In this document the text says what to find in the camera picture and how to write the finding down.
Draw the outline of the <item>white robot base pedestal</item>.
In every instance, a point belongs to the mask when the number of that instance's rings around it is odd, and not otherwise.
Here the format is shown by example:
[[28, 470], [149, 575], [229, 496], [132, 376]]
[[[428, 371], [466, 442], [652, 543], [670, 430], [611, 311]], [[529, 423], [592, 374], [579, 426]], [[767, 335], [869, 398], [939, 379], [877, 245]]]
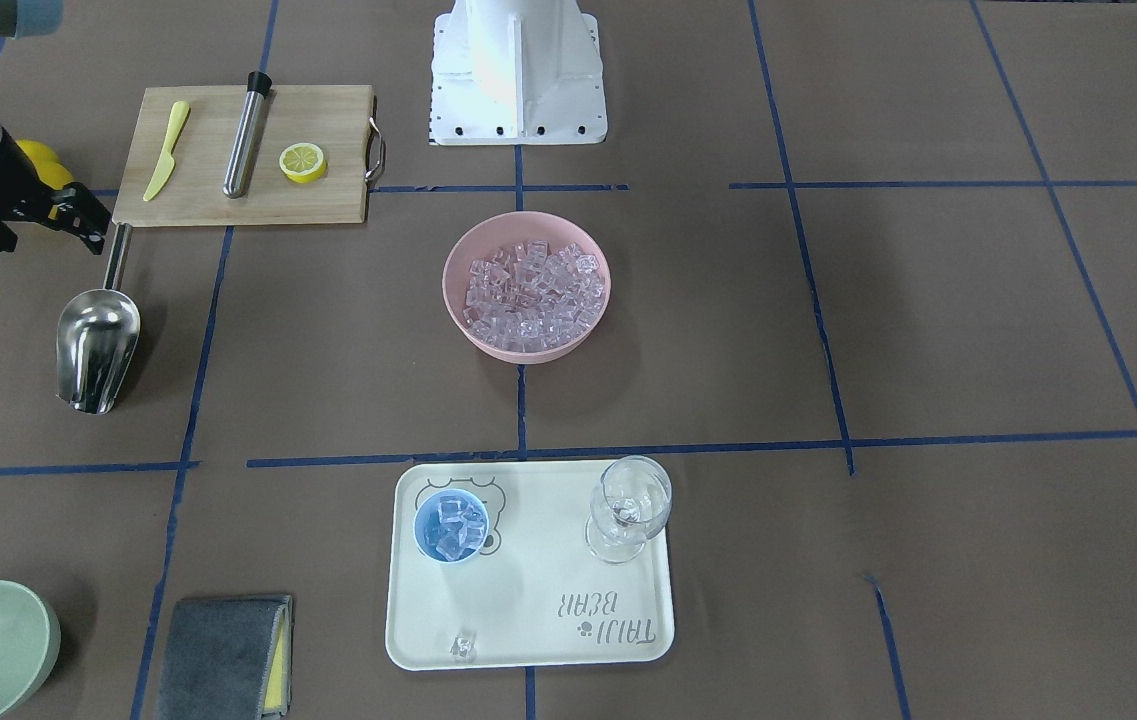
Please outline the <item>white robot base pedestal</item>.
[[595, 15], [576, 1], [455, 1], [432, 32], [428, 141], [601, 143], [609, 133]]

